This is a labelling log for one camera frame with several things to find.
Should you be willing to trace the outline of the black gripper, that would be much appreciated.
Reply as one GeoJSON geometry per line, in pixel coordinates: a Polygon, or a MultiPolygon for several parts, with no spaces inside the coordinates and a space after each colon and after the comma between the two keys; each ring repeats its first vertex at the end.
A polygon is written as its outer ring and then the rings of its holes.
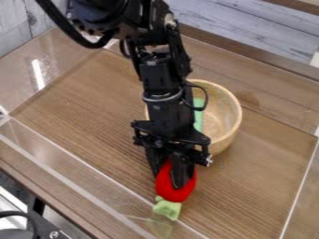
{"type": "Polygon", "coordinates": [[[146,103],[150,119],[131,123],[135,130],[134,143],[144,147],[154,176],[158,176],[162,166],[171,158],[174,188],[182,189],[194,177],[195,164],[211,164],[211,138],[194,126],[195,112],[204,111],[208,98],[190,94],[159,101],[146,99],[146,103]],[[204,101],[203,107],[195,107],[195,98],[204,101]]]}

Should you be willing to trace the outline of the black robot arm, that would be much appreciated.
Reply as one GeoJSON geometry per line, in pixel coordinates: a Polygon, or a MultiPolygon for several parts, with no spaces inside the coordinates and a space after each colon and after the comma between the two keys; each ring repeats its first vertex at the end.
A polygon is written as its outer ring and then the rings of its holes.
{"type": "Polygon", "coordinates": [[[211,139],[195,128],[196,84],[187,80],[191,58],[183,47],[179,21],[163,0],[70,0],[70,21],[100,37],[120,40],[143,85],[148,119],[135,120],[134,142],[144,147],[152,174],[166,163],[171,185],[179,189],[195,176],[195,165],[208,165],[211,139]]]}

